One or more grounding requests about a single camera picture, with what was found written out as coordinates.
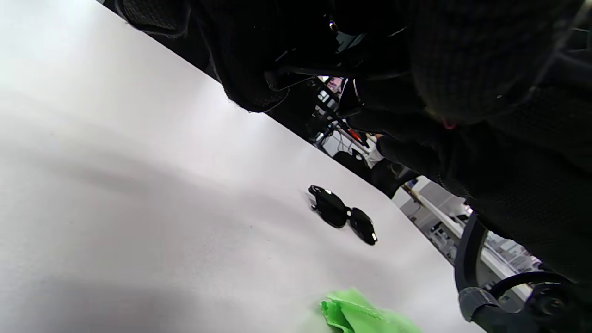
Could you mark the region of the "person's left hand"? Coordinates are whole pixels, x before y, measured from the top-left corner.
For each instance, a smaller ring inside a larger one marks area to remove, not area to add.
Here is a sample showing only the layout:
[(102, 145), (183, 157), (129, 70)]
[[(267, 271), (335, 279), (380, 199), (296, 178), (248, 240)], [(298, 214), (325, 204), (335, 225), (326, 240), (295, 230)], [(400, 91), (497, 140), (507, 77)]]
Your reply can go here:
[(116, 0), (150, 35), (200, 34), (229, 97), (267, 111), (305, 75), (412, 77), (455, 123), (530, 99), (585, 13), (583, 0)]

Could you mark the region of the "person's right hand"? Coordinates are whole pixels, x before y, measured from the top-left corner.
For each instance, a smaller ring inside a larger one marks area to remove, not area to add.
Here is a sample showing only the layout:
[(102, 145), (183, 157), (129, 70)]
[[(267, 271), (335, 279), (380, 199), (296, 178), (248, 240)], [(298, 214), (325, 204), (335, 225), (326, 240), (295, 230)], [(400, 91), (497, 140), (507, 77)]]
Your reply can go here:
[(464, 198), (482, 223), (555, 272), (591, 282), (591, 53), (558, 56), (530, 99), (445, 129), (415, 113), (368, 110), (351, 126), (379, 150)]

